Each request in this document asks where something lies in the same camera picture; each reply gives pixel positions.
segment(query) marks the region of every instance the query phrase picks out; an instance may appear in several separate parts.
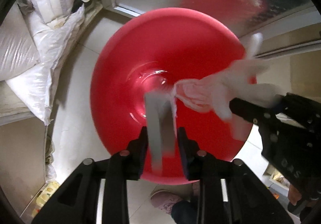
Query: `white floor tile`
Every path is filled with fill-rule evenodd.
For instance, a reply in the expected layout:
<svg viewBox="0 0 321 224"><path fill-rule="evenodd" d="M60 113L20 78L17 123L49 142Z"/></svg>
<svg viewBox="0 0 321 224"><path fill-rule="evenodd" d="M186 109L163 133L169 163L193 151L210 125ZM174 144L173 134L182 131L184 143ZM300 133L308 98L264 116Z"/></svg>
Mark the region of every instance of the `white floor tile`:
<svg viewBox="0 0 321 224"><path fill-rule="evenodd" d="M98 54L78 45L66 61L59 79L59 103L52 138L53 166L62 183L85 158L103 160L110 155L101 143L90 113L89 89Z"/></svg>
<svg viewBox="0 0 321 224"><path fill-rule="evenodd" d="M172 217L146 201L129 219L130 224L174 224Z"/></svg>
<svg viewBox="0 0 321 224"><path fill-rule="evenodd" d="M157 184L145 180L127 181L128 214L131 217L149 196Z"/></svg>
<svg viewBox="0 0 321 224"><path fill-rule="evenodd" d="M251 133L248 137L248 142L253 144L254 146L258 147L260 150L263 150L263 145L262 145L262 137L259 133L259 127L256 125L253 125Z"/></svg>
<svg viewBox="0 0 321 224"><path fill-rule="evenodd" d="M254 172L254 174L262 181L263 173L266 170L269 162L263 158L261 152L262 151L258 147L246 141L235 158L243 160L245 164Z"/></svg>
<svg viewBox="0 0 321 224"><path fill-rule="evenodd" d="M93 20L79 41L96 53L100 53L110 37L130 18L103 10Z"/></svg>

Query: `robotic arm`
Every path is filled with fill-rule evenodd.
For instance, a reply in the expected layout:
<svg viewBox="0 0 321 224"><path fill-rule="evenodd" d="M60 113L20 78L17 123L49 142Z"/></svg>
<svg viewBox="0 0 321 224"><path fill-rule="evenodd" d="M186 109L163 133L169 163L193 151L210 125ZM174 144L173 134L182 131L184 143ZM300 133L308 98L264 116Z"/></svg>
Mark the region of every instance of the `robotic arm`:
<svg viewBox="0 0 321 224"><path fill-rule="evenodd" d="M287 94L272 109L262 108L235 98L231 111L258 125L262 136L262 155L300 191L306 201L321 196L320 114L321 105L307 98ZM284 113L302 125L298 128L279 121ZM240 159L226 162L200 150L188 139L184 128L177 132L179 151L188 180L200 180L198 224L291 224L292 219L270 191ZM102 222L129 224L127 180L138 180L142 174L148 146L147 129L131 141L126 150L110 159L94 162L85 159L44 205L33 224L96 223L98 198L103 196ZM101 189L101 180L105 179ZM318 202L304 224L320 223Z"/></svg>

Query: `wall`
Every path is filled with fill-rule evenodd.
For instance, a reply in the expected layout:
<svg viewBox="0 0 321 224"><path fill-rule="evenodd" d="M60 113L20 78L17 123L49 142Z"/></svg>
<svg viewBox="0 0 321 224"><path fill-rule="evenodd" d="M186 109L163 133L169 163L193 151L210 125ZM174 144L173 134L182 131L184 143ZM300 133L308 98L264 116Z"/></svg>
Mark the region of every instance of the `wall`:
<svg viewBox="0 0 321 224"><path fill-rule="evenodd" d="M275 84L280 88L281 94L283 95L291 92L291 58L285 56L267 60L266 62L270 65L270 68L263 74L257 76L257 82Z"/></svg>
<svg viewBox="0 0 321 224"><path fill-rule="evenodd" d="M0 185L18 215L45 184L44 146L36 117L0 126Z"/></svg>
<svg viewBox="0 0 321 224"><path fill-rule="evenodd" d="M291 86L293 93L320 101L321 51L291 56Z"/></svg>

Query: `white cloth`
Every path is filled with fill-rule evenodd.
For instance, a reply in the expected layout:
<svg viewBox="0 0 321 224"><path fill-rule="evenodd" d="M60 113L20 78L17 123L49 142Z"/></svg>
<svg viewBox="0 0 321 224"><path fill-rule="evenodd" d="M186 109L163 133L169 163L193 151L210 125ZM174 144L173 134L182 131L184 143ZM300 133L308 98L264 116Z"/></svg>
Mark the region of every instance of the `white cloth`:
<svg viewBox="0 0 321 224"><path fill-rule="evenodd" d="M250 79L268 69L264 61L237 60L225 70L198 79L180 80L174 94L187 107L201 113L213 110L222 120L232 118L229 102L238 97L262 107L270 107L279 93L272 84L250 84Z"/></svg>

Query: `person's leg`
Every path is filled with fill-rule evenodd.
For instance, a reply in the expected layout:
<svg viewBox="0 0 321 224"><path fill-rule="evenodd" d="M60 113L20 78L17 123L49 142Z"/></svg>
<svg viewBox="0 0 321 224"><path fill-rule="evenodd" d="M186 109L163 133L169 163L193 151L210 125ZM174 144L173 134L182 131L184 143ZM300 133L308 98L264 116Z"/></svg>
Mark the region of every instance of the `person's leg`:
<svg viewBox="0 0 321 224"><path fill-rule="evenodd" d="M197 210L190 202L180 201L173 206L171 216L177 224L196 224Z"/></svg>
<svg viewBox="0 0 321 224"><path fill-rule="evenodd" d="M197 209L171 192L158 191L151 196L150 202L155 208L171 215L177 224L196 224Z"/></svg>

